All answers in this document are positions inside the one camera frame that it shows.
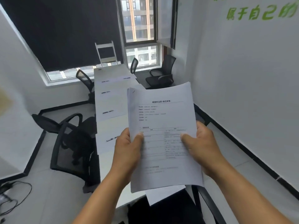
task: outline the black mesh chair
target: black mesh chair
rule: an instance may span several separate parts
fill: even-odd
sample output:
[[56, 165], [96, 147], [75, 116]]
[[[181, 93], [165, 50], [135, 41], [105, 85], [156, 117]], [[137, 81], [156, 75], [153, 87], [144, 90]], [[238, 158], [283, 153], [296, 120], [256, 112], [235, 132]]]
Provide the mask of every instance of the black mesh chair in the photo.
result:
[[139, 63], [139, 61], [136, 58], [134, 58], [132, 61], [132, 64], [131, 64], [131, 69], [130, 69], [132, 74], [135, 74], [138, 63]]
[[146, 82], [150, 85], [149, 89], [161, 89], [169, 87], [173, 84], [171, 70], [176, 58], [171, 55], [164, 57], [162, 68], [150, 70], [151, 77], [146, 78]]
[[215, 223], [226, 224], [206, 189], [204, 187], [200, 187], [198, 191], [193, 191], [193, 189], [196, 189], [196, 187], [192, 186], [195, 203], [185, 189], [152, 206], [149, 206], [146, 197], [140, 199], [129, 208], [129, 224], [205, 224], [198, 193], [201, 194], [209, 207]]
[[100, 183], [100, 166], [95, 139], [65, 122], [57, 136], [50, 163], [52, 170], [75, 175], [85, 181], [83, 192]]
[[95, 92], [93, 90], [95, 83], [92, 82], [92, 80], [87, 76], [87, 74], [85, 74], [82, 70], [78, 70], [77, 74], [76, 74], [76, 78], [79, 79], [81, 82], [84, 83], [84, 85], [86, 85], [86, 87], [89, 90], [89, 99], [88, 102], [91, 104], [95, 104]]
[[40, 128], [42, 128], [43, 130], [49, 133], [59, 133], [62, 125], [65, 122], [69, 122], [76, 116], [79, 117], [79, 123], [77, 127], [87, 132], [92, 138], [94, 138], [95, 135], [97, 134], [97, 122], [95, 117], [89, 117], [86, 120], [82, 121], [83, 115], [80, 113], [75, 113], [67, 117], [66, 119], [62, 120], [60, 123], [57, 123], [54, 120], [49, 119], [47, 117], [32, 114], [32, 118], [36, 122], [36, 124], [39, 125]]

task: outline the green chinese character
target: green chinese character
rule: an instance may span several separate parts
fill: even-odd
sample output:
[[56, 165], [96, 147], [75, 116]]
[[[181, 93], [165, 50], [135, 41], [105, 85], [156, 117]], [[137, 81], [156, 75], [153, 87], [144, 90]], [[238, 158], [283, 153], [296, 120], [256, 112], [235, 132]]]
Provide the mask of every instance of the green chinese character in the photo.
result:
[[235, 19], [235, 12], [237, 8], [230, 8], [227, 14], [227, 20], [234, 20]]
[[290, 5], [290, 3], [287, 3], [284, 7], [282, 7], [279, 16], [278, 17], [286, 17], [289, 14], [289, 18], [291, 18], [298, 9], [298, 2], [295, 2], [294, 4]]
[[239, 20], [241, 20], [243, 15], [245, 15], [247, 13], [245, 10], [248, 9], [248, 7], [244, 7], [241, 9], [242, 9], [242, 11], [238, 13], [240, 15]]
[[249, 15], [249, 20], [256, 20], [260, 15], [260, 11], [261, 11], [260, 5], [257, 5], [255, 9], [251, 10], [251, 13]]
[[267, 8], [273, 8], [271, 11], [265, 11], [263, 14], [263, 20], [271, 20], [274, 16], [267, 16], [268, 14], [272, 14], [276, 11], [277, 5], [269, 5]]

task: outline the white folding chair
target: white folding chair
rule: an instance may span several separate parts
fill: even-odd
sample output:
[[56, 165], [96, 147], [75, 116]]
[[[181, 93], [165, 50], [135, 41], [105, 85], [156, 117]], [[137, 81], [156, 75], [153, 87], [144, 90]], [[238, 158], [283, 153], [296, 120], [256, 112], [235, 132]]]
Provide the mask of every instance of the white folding chair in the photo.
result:
[[[113, 56], [113, 57], [107, 57], [107, 58], [103, 58], [103, 59], [101, 59], [100, 54], [99, 54], [99, 49], [107, 48], [107, 47], [112, 47], [112, 48], [113, 48], [114, 56]], [[117, 61], [117, 58], [116, 58], [115, 49], [114, 49], [113, 41], [111, 41], [111, 43], [108, 43], [108, 44], [101, 44], [101, 45], [97, 45], [97, 44], [95, 43], [95, 48], [97, 49], [97, 54], [99, 55], [99, 59], [100, 59], [101, 64], [102, 64], [102, 63], [110, 63], [110, 62], [113, 62], [113, 61], [115, 61], [115, 62], [118, 64], [118, 61]]]

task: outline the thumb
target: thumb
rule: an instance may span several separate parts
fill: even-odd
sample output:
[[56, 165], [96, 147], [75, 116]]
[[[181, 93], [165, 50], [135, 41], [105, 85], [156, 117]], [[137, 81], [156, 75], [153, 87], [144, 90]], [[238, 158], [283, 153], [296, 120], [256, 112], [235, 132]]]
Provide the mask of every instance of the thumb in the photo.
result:
[[182, 133], [181, 141], [188, 149], [191, 149], [191, 146], [196, 142], [196, 139], [186, 133]]
[[131, 143], [131, 144], [133, 145], [133, 147], [136, 147], [136, 148], [140, 149], [140, 148], [141, 148], [141, 145], [142, 145], [142, 142], [143, 142], [143, 138], [144, 138], [144, 137], [143, 137], [143, 133], [142, 133], [142, 132], [139, 132], [139, 133], [135, 136], [133, 142]]

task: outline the chair armrest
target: chair armrest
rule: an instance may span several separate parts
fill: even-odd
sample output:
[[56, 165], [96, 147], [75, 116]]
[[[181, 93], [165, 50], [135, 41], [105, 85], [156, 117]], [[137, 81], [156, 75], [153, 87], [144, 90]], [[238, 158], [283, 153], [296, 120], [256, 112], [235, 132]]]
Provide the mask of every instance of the chair armrest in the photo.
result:
[[151, 70], [150, 70], [150, 75], [151, 75], [152, 77], [154, 77], [154, 75], [152, 75], [152, 71], [161, 71], [161, 72], [162, 72], [162, 68], [154, 68], [154, 69], [151, 69]]
[[76, 116], [79, 117], [79, 124], [78, 124], [78, 126], [79, 126], [82, 123], [82, 120], [83, 120], [83, 115], [81, 113], [75, 113], [75, 114], [67, 117], [66, 119], [62, 120], [59, 124], [63, 125], [65, 122], [69, 122], [73, 117], [76, 117]]
[[218, 207], [214, 203], [213, 199], [207, 192], [207, 190], [202, 186], [197, 186], [197, 190], [200, 193], [200, 195], [203, 197], [205, 203], [207, 204], [208, 208], [210, 209], [212, 215], [214, 216], [214, 219], [216, 223], [218, 224], [226, 224], [222, 214], [220, 213]]
[[164, 78], [169, 78], [172, 81], [172, 83], [174, 82], [172, 75], [162, 75], [158, 78], [158, 80], [160, 81], [161, 79]]

